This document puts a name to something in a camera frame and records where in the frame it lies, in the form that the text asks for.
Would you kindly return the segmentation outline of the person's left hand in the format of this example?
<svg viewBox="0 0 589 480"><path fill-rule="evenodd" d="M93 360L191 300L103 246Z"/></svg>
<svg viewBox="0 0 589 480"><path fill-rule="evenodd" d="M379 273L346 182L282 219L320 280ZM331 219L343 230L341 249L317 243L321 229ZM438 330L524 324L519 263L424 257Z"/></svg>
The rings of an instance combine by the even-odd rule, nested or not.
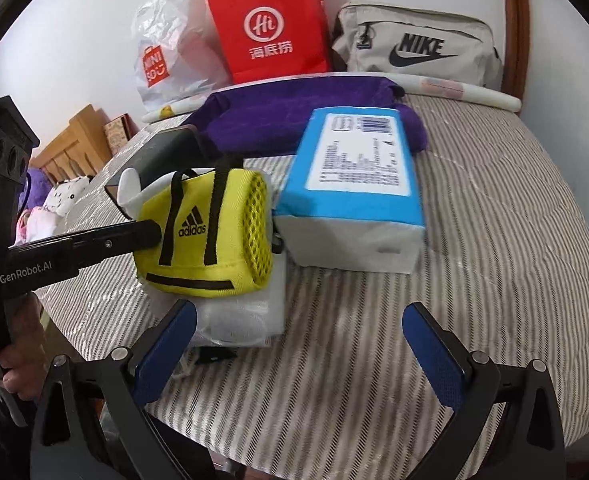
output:
<svg viewBox="0 0 589 480"><path fill-rule="evenodd" d="M11 321L14 342L0 350L0 367L6 370L3 386L25 401L40 396L47 374L40 310L42 304L37 296L32 292L25 295Z"/></svg>

